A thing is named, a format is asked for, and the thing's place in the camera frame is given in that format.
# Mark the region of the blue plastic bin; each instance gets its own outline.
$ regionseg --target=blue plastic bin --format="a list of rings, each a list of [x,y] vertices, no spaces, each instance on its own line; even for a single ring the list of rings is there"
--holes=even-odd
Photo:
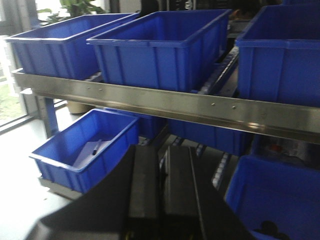
[[[320,4],[268,6],[238,37],[240,98],[320,107]]]
[[[135,113],[131,111],[124,111],[124,110],[119,110],[119,109],[109,108],[109,107],[106,107],[105,109],[108,111],[122,113],[122,114],[139,118],[139,121],[138,121],[139,136],[145,137],[147,139],[155,138],[167,124],[167,119],[162,117]]]
[[[236,156],[243,155],[252,134],[194,122],[168,119],[171,134]]]
[[[87,164],[75,167],[88,142],[103,142],[96,155],[87,153]],[[50,138],[30,155],[42,177],[86,193],[118,164],[129,145],[137,144],[138,118],[112,111],[93,109],[67,129]]]
[[[240,158],[225,200],[251,231],[272,221],[291,240],[315,240],[320,239],[319,189],[319,171],[249,155]]]
[[[133,20],[137,14],[84,15],[20,33],[12,43],[27,74],[83,80],[99,71],[86,39]]]
[[[282,0],[283,5],[320,3],[319,0]]]
[[[230,10],[161,11],[88,39],[106,83],[189,92],[226,49]]]

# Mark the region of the metal shelf frame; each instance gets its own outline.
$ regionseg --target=metal shelf frame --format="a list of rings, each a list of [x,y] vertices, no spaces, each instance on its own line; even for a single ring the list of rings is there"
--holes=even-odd
[[[320,144],[320,108],[14,73],[42,97]]]

